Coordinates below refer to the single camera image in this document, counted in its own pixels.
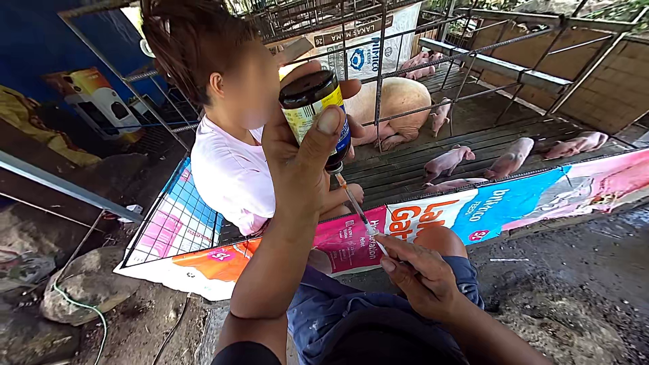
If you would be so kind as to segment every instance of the yellow cloth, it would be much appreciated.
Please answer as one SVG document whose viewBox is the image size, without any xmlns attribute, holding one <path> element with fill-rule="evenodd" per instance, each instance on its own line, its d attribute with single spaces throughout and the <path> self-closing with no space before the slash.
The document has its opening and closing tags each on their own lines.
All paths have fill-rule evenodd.
<svg viewBox="0 0 649 365">
<path fill-rule="evenodd" d="M 0 120 L 20 129 L 31 138 L 46 144 L 59 155 L 79 166 L 89 166 L 101 158 L 75 146 L 63 132 L 47 128 L 34 110 L 38 102 L 0 85 Z"/>
</svg>

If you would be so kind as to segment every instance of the white t-shirt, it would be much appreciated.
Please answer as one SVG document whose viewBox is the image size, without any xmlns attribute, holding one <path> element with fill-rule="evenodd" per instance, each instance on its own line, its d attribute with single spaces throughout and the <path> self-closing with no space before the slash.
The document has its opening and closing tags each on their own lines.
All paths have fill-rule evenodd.
<svg viewBox="0 0 649 365">
<path fill-rule="evenodd" d="M 262 131 L 250 131 L 259 144 Z M 273 180 L 262 147 L 234 138 L 206 116 L 196 130 L 191 174 L 205 203 L 243 235 L 255 233 L 275 214 Z"/>
</svg>

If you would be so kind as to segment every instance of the bottle label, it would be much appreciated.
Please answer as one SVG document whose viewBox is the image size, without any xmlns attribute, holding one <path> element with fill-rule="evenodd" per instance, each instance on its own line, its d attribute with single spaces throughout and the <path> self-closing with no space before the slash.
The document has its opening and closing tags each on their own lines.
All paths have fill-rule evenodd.
<svg viewBox="0 0 649 365">
<path fill-rule="evenodd" d="M 316 101 L 313 104 L 306 105 L 297 109 L 284 109 L 284 116 L 288 121 L 288 124 L 291 126 L 293 135 L 297 140 L 298 144 L 302 144 L 302 139 L 304 135 L 309 131 L 314 121 L 317 120 L 320 113 L 328 105 L 337 105 L 345 111 L 345 106 L 343 105 L 343 95 L 340 92 L 340 86 L 338 86 L 331 94 L 325 96 L 321 100 Z M 329 154 L 330 156 L 336 152 L 344 149 L 351 141 L 349 135 L 349 124 L 347 123 L 347 118 L 345 118 L 345 125 L 343 130 L 340 132 L 340 137 L 338 138 L 338 143 L 336 148 Z"/>
</svg>

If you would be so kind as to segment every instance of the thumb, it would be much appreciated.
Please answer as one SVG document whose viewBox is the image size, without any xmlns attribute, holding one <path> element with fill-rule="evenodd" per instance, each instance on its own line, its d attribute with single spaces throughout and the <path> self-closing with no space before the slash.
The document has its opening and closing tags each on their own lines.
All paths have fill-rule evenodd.
<svg viewBox="0 0 649 365">
<path fill-rule="evenodd" d="M 431 299 L 431 292 L 415 278 L 414 274 L 405 265 L 390 257 L 383 256 L 381 266 L 383 266 L 393 283 L 403 290 L 411 303 L 422 303 Z"/>
<path fill-rule="evenodd" d="M 322 170 L 336 147 L 344 122 L 345 112 L 342 109 L 335 105 L 326 107 L 302 139 L 297 160 Z"/>
</svg>

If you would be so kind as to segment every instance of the blue jeans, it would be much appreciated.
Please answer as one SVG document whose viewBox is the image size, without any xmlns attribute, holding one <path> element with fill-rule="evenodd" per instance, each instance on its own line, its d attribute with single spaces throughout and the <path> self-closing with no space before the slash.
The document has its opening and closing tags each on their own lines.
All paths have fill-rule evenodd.
<svg viewBox="0 0 649 365">
<path fill-rule="evenodd" d="M 484 302 L 478 293 L 476 270 L 464 257 L 443 257 L 452 268 L 456 284 L 462 294 L 484 309 Z M 344 323 L 341 320 L 359 310 L 392 308 L 392 314 L 402 317 L 390 325 L 399 326 L 412 317 L 425 324 L 429 331 L 444 338 L 450 346 L 457 346 L 450 334 L 435 321 L 420 317 L 407 299 L 386 293 L 365 293 L 339 283 L 337 280 L 307 266 L 300 286 L 287 311 L 288 329 L 303 365 L 319 364 L 326 353 L 327 344 L 340 336 Z"/>
</svg>

